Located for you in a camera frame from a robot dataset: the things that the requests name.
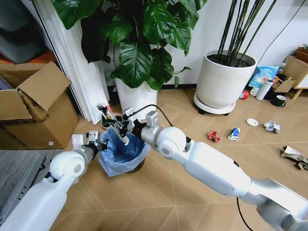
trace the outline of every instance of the crumpled paper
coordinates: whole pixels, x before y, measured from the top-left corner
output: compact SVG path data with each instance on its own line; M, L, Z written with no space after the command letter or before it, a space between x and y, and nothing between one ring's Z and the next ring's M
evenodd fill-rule
M284 146L280 149L280 152L280 157L296 162L296 168L308 170L308 159L297 150L290 146Z
M228 136L228 139L232 141L239 141L240 132L241 132L240 128L238 127L233 128L231 134Z
M273 120L270 120L269 122L266 122L266 123L264 124L264 127L265 127L265 130L266 130L266 131L274 131L274 132L276 132L277 134L280 133L280 129L281 129L280 125L277 124L277 123L276 123L275 121L273 121Z
M217 132L216 131L211 131L208 135L207 135L207 138L209 140L212 140L214 142L219 142L221 140L221 138L219 138L217 136Z

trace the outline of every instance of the dark green mug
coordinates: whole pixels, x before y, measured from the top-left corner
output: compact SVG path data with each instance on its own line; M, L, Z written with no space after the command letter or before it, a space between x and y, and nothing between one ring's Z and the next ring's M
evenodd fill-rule
M270 101L271 104L277 107L284 107L286 104L286 98L282 95L277 95L273 100Z

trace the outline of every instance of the blue package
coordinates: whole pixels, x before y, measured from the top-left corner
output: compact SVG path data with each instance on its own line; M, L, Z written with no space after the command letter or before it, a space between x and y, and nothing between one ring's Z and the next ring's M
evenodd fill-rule
M150 145L137 136L131 134L127 136L129 143L126 146L112 128L104 132L101 137L101 141L107 139L109 141L107 150L101 151L98 161L109 177L133 170L145 159L150 150Z
M274 81L278 66L257 66L254 77L249 83L250 87L261 89L266 80Z

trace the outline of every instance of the white plant pot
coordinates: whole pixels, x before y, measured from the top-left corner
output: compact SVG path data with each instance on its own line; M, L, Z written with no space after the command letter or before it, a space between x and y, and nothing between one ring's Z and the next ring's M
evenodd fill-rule
M197 96L208 107L229 107L240 97L255 71L257 62L254 58L244 55L243 60L250 65L249 67L223 66L207 58L212 54L217 54L217 51L211 51L204 56L197 84Z
M122 80L119 78L115 79L117 92L119 94L120 103L122 110L126 110L130 107L134 108L134 111L137 111L149 104L157 103L157 91L149 87L149 85L144 82L138 88L128 87ZM156 111L156 108L151 106L147 107L144 110L136 114L139 120L145 119L146 114L150 111Z

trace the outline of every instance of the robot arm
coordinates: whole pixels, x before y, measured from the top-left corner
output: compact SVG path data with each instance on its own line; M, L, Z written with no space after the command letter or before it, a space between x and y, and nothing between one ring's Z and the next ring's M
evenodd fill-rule
M278 231L307 231L308 201L272 179L252 179L231 158L203 142L186 137L178 128L163 129L158 112L150 112L146 123L126 110L121 121L109 107L98 106L124 144L127 133L144 140L164 157L183 165L185 170L222 195L235 196L257 205L262 218ZM73 135L73 150L57 155L51 162L51 176L34 185L0 227L0 231L46 231L59 215L66 192L87 170L88 163L106 143L99 142L99 132Z
M178 128L162 129L157 116L158 112L147 114L146 126L135 133L153 149L182 164L189 174L214 191L257 205L257 212L274 229L308 230L305 198L272 179L250 178L236 161L211 146L187 138Z
M61 212L68 189L87 171L87 165L100 149L99 131L72 136L73 150L56 155L50 172L35 184L8 216L1 231L48 231Z

